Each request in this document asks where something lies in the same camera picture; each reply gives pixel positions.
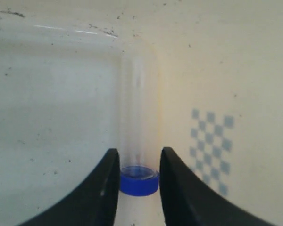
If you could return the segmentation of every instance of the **transparent container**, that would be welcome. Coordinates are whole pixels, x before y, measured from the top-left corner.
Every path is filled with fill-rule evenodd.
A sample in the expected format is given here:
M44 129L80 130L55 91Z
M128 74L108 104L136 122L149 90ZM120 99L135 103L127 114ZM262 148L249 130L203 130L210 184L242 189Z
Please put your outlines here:
M120 190L146 196L158 189L158 70L154 54L142 41L122 59L120 79Z

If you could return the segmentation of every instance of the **checkered pattern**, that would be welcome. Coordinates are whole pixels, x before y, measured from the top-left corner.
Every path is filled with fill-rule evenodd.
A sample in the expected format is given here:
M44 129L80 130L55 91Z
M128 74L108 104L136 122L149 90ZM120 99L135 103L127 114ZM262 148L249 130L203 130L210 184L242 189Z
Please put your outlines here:
M191 170L213 190L227 196L233 144L226 134L234 128L234 118L229 115L217 118L214 112L201 114L198 109L193 109L192 119Z

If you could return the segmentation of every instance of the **white wall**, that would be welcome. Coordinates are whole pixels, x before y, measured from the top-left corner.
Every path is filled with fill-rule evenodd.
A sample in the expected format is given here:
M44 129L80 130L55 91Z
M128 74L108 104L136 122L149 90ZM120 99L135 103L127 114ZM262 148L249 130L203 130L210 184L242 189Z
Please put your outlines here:
M145 39L162 77L162 146L192 164L192 110L233 116L227 198L283 226L283 0L0 0L7 7Z

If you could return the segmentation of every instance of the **test tube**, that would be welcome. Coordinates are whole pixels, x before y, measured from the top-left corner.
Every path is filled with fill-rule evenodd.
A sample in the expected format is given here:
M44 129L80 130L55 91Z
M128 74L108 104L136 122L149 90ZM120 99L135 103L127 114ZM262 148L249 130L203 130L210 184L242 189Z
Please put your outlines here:
M153 194L159 184L158 71L147 48L125 54L120 79L120 191Z

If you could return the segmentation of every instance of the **blue bottle cap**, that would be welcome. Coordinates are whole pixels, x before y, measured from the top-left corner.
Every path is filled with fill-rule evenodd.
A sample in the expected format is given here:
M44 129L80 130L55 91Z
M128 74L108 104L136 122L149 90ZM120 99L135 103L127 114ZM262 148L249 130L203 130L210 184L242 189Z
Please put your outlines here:
M147 196L158 190L159 173L144 166L121 169L120 191L132 196Z

